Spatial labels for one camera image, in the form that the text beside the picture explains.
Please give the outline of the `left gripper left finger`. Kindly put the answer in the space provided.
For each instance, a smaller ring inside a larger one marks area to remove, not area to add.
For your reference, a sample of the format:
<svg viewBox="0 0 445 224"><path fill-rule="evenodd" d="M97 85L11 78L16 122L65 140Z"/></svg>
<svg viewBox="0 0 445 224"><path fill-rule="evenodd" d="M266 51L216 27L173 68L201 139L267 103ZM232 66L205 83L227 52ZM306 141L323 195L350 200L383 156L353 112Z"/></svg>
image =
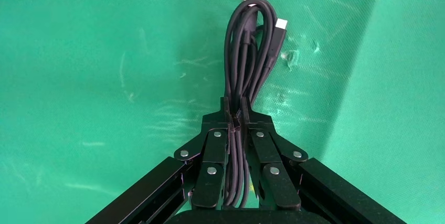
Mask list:
<svg viewBox="0 0 445 224"><path fill-rule="evenodd" d="M109 203L88 223L173 223L190 200L192 208L215 210L224 197L229 142L227 97L220 110L206 114L201 132L178 148Z"/></svg>

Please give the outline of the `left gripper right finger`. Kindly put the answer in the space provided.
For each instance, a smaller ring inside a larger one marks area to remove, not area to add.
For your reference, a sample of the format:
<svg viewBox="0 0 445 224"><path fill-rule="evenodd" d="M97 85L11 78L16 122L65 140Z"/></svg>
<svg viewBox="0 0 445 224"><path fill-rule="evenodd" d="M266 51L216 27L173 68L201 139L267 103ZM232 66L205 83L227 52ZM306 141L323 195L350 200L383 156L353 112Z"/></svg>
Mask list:
<svg viewBox="0 0 445 224"><path fill-rule="evenodd" d="M276 131L241 100L259 223L401 223L401 219Z"/></svg>

